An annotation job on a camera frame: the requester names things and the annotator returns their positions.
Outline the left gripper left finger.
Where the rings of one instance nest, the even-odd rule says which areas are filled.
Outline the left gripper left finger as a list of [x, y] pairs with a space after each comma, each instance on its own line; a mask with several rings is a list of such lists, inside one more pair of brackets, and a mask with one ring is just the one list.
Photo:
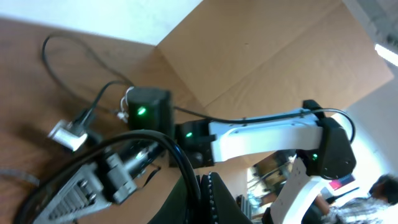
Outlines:
[[190, 205], [185, 181], [181, 177], [160, 210], [148, 224], [194, 224], [197, 217]]

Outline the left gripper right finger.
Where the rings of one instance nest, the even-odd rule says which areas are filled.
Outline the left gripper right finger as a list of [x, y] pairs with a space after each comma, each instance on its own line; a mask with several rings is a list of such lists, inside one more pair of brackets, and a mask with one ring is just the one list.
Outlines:
[[201, 177], [200, 223], [251, 224], [216, 172]]

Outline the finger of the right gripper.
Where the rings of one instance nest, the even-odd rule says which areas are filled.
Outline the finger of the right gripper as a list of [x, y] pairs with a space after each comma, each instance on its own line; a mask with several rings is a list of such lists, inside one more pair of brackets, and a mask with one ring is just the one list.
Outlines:
[[81, 166], [37, 215], [33, 224], [68, 223], [111, 206], [95, 174], [96, 163]]

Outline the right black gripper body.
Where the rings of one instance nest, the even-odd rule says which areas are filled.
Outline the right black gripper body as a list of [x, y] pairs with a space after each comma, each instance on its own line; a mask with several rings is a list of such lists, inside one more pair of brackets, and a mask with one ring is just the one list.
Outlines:
[[106, 152], [96, 171], [106, 199], [122, 204], [138, 189], [134, 179], [163, 153], [163, 147], [149, 140], [128, 141], [119, 150]]

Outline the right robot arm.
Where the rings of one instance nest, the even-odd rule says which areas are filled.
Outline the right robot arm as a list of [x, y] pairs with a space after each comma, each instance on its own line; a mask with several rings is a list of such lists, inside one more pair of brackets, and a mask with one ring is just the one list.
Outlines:
[[175, 124], [169, 91], [130, 87], [119, 116], [129, 131], [97, 142], [35, 190], [15, 223], [68, 223], [125, 202], [138, 191], [135, 179], [163, 152], [182, 177], [152, 223], [249, 223], [221, 177], [197, 176], [195, 168], [236, 157], [293, 150], [293, 170], [264, 223], [299, 223], [326, 181], [356, 166], [354, 134], [314, 100], [287, 113], [236, 120], [203, 114]]

